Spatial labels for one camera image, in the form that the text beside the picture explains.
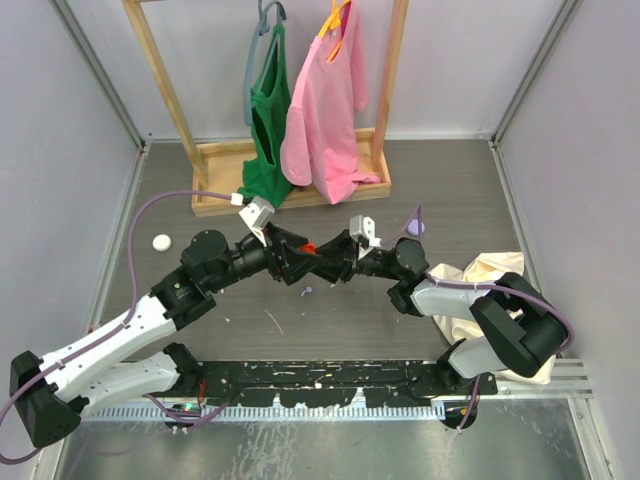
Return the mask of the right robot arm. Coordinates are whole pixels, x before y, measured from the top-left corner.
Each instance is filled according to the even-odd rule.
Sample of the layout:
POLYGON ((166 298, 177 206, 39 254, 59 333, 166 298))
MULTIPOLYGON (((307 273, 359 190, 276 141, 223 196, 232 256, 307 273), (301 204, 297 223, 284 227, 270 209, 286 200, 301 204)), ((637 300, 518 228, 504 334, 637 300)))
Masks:
POLYGON ((306 251, 318 262, 314 274, 331 283, 355 275, 394 281, 387 294, 401 314, 474 322, 481 337, 455 342, 440 359, 438 379, 449 393, 462 393, 474 377, 490 371, 531 378, 573 341, 569 321, 519 274, 477 284, 439 279, 429 273, 419 241, 401 238, 385 250, 347 231, 306 251))

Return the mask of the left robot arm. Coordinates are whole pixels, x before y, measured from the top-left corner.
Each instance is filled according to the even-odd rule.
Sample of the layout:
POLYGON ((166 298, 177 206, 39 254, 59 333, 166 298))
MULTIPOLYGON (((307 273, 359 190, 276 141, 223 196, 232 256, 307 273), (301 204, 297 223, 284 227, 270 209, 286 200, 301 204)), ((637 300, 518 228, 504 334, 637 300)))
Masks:
POLYGON ((322 262, 307 238, 273 224, 234 246, 217 230, 198 233, 179 267, 120 317, 56 352, 26 350, 12 359, 9 394, 32 445, 41 449, 71 433, 89 404, 82 392, 90 381, 201 318, 215 307, 215 293, 261 271, 292 284, 322 262))

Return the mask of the cream cloth bag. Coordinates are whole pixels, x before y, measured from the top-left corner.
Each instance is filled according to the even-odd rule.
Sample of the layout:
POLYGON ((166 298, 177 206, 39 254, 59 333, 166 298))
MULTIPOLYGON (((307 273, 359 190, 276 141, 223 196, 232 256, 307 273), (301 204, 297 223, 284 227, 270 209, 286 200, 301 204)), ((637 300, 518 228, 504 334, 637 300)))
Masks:
MULTIPOLYGON (((524 267, 524 255, 522 252, 494 252, 480 253, 464 269, 440 263, 432 267, 429 273, 431 276, 445 281, 480 283, 498 280, 505 273, 523 275, 524 267)), ((470 320, 447 315, 435 315, 433 321, 450 344, 462 339, 471 340, 483 336, 480 327, 470 320)), ((551 381, 554 363, 555 358, 551 357, 531 378, 520 376, 512 370, 502 370, 500 375, 508 380, 520 383, 547 385, 551 381)))

